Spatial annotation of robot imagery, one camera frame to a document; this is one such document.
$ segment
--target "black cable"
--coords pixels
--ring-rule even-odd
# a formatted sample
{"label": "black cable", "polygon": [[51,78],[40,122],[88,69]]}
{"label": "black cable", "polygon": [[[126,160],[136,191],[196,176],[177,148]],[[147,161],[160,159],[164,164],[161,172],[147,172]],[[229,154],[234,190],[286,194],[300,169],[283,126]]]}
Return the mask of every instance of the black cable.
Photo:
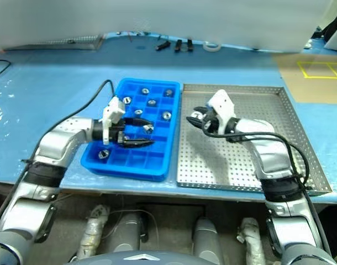
{"label": "black cable", "polygon": [[3,70],[0,71],[0,75],[6,70],[9,68],[10,65],[12,65],[12,63],[8,60],[0,60],[0,62],[6,62],[8,65],[6,67],[4,67]]}
{"label": "black cable", "polygon": [[[279,135],[279,134],[275,134],[273,132],[237,132],[237,133],[231,133],[231,134],[221,134],[221,135],[217,135],[217,134],[212,134],[209,133],[207,131],[207,129],[205,129],[205,123],[202,124],[202,130],[204,132],[205,135],[209,136],[209,137],[213,137],[213,138],[233,138],[235,142],[243,142],[243,141],[253,141],[253,140],[271,140],[271,141],[278,141],[278,142],[283,142],[287,148],[289,157],[290,157],[290,162],[291,162],[291,167],[293,168],[293,171],[296,175],[298,175],[297,170],[296,170],[296,166],[295,166],[295,162],[293,160],[293,155],[292,155],[292,151],[291,151],[291,146],[293,148],[295,148],[301,155],[302,159],[304,160],[305,163],[305,170],[306,170],[306,175],[305,175],[305,179],[304,179],[304,183],[306,183],[306,181],[308,180],[308,176],[309,176],[309,164],[308,161],[306,159],[305,154],[294,144],[290,144],[283,136]],[[269,136],[274,136],[276,138],[268,138],[268,137],[264,137],[264,138],[252,138],[252,139],[242,139],[241,137],[243,136],[256,136],[256,135],[269,135]],[[322,245],[323,245],[323,249],[331,256],[331,251],[328,245],[328,241],[327,241],[327,237],[324,233],[322,224],[319,220],[317,211],[311,201],[311,198],[309,197],[304,184],[301,182],[300,178],[296,177],[295,178],[300,186],[300,188],[302,189],[302,193],[304,194],[307,204],[310,208],[310,212],[311,215],[313,217],[313,220],[316,223],[318,232],[320,234],[320,238],[322,241]]]}
{"label": "black cable", "polygon": [[113,87],[113,83],[111,80],[105,80],[101,85],[100,87],[97,89],[96,93],[91,97],[91,99],[85,104],[83,105],[80,109],[74,111],[73,113],[65,116],[63,119],[59,120],[57,123],[55,123],[51,128],[49,128],[43,135],[42,137],[40,138],[40,140],[37,142],[36,146],[35,146],[35,149],[34,151],[32,152],[30,158],[28,160],[26,160],[26,165],[24,167],[24,169],[22,170],[21,174],[19,175],[18,179],[16,180],[13,188],[10,190],[8,196],[6,197],[5,201],[3,202],[2,206],[0,207],[0,218],[2,217],[3,215],[3,212],[5,211],[5,209],[7,208],[11,198],[13,197],[16,189],[18,188],[20,182],[23,180],[26,172],[28,171],[30,165],[32,164],[33,162],[33,159],[35,157],[35,154],[37,152],[37,149],[38,149],[38,146],[42,140],[42,138],[47,134],[49,133],[51,130],[53,130],[54,128],[56,128],[59,124],[61,124],[63,121],[65,121],[66,119],[69,119],[70,117],[78,114],[79,112],[81,112],[82,110],[86,109],[93,101],[94,99],[97,97],[97,95],[101,92],[102,88],[107,84],[107,83],[110,83],[111,85],[111,90],[112,90],[112,97],[114,96],[114,87]]}

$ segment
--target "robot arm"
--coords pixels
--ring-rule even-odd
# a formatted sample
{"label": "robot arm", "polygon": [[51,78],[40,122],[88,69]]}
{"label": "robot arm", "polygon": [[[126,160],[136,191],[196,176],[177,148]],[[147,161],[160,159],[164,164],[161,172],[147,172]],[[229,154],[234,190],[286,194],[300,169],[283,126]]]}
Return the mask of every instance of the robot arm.
{"label": "robot arm", "polygon": [[23,265],[33,243],[47,239],[55,217],[52,201],[60,182],[81,144],[101,140],[123,147],[141,147],[153,142],[126,139],[125,126],[145,126],[144,119],[122,118],[125,106],[113,97],[102,120],[73,116],[41,139],[33,161],[0,219],[0,265]]}
{"label": "robot arm", "polygon": [[[309,258],[310,253],[317,253],[317,259],[327,262],[325,264],[335,264],[323,251],[318,227],[296,179],[299,176],[293,170],[287,146],[273,136],[273,126],[263,120],[236,118],[234,104],[225,90],[219,90],[207,108],[194,110],[191,117],[187,117],[192,125],[211,137],[229,136],[228,141],[241,142],[250,152],[266,197],[271,246],[277,256],[283,256],[284,264],[293,264],[301,256]],[[308,249],[308,252],[300,252],[300,249]]]}

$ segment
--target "blue table surface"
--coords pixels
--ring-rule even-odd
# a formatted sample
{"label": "blue table surface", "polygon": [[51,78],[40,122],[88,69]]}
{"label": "blue table surface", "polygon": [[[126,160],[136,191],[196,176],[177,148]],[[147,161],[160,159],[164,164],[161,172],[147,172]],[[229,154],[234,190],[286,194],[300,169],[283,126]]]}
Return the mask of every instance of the blue table surface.
{"label": "blue table surface", "polygon": [[[105,79],[117,85],[122,78],[168,80],[179,83],[284,86],[271,54],[224,47],[210,53],[195,45],[194,52],[155,51],[157,38],[109,38],[98,51],[35,50],[0,53],[13,64],[0,75],[0,182],[13,183],[39,137],[54,122],[82,106]],[[333,54],[314,41],[306,53]],[[304,126],[332,193],[314,202],[337,203],[337,105],[291,102]],[[81,116],[99,118],[108,103],[104,89]],[[264,200],[261,193],[178,187],[176,182],[179,126],[170,171],[164,182],[99,176],[80,165],[82,145],[61,186],[67,189],[132,194],[182,195],[196,198]]]}

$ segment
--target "stainless steel tray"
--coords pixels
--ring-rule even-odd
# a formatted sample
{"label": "stainless steel tray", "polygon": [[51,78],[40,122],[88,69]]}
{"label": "stainless steel tray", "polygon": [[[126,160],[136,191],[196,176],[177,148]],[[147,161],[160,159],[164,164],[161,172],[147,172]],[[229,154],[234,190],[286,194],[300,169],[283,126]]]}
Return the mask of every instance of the stainless steel tray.
{"label": "stainless steel tray", "polygon": [[[206,137],[186,120],[194,107],[204,106],[219,89],[229,93],[238,117],[270,122],[277,133],[304,151],[310,164],[310,179],[307,182],[312,188],[310,195],[331,192],[328,180],[283,87],[184,85],[177,169],[177,182],[180,186],[261,192],[250,155],[241,144]],[[301,156],[296,152],[293,154],[298,169],[304,173]]]}

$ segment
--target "blue ice cube tray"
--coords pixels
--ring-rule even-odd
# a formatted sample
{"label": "blue ice cube tray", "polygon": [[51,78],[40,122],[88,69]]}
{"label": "blue ice cube tray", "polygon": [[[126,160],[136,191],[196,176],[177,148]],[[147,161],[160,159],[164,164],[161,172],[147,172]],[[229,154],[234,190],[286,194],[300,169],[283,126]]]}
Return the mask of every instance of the blue ice cube tray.
{"label": "blue ice cube tray", "polygon": [[[147,88],[149,94],[143,94]],[[173,91],[171,96],[165,92]],[[130,139],[146,138],[154,140],[154,144],[139,148],[122,148],[114,143],[104,145],[101,141],[88,144],[81,158],[81,165],[95,174],[105,174],[117,177],[144,179],[148,181],[163,181],[170,166],[173,136],[175,133],[178,107],[180,104],[180,84],[168,81],[152,81],[126,78],[121,80],[116,95],[123,99],[131,98],[126,105],[123,117],[135,117],[137,109],[143,111],[141,118],[153,122],[152,134],[146,134],[143,127],[126,126],[124,135]],[[148,105],[149,100],[155,100],[156,106]],[[163,112],[170,112],[171,119],[165,120]],[[109,156],[99,159],[98,153],[108,150]]]}

